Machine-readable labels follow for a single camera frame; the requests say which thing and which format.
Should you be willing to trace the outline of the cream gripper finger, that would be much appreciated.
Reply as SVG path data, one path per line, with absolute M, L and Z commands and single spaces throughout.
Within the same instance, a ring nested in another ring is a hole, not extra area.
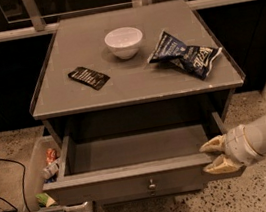
M 226 141 L 226 135 L 217 135 L 216 137 L 213 137 L 211 140 L 207 141 L 205 144 L 203 144 L 199 151 L 203 153 L 207 152 L 224 152 L 225 150 L 225 141 Z
M 206 173 L 210 174 L 227 174 L 238 171 L 242 168 L 243 164 L 238 161 L 234 161 L 226 155 L 219 155 L 211 164 L 208 164 L 203 168 Z

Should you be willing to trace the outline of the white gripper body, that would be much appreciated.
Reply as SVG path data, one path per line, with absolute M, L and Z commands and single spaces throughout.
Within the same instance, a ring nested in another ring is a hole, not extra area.
M 225 155 L 238 167 L 250 166 L 263 159 L 245 136 L 245 126 L 240 124 L 225 135 Z

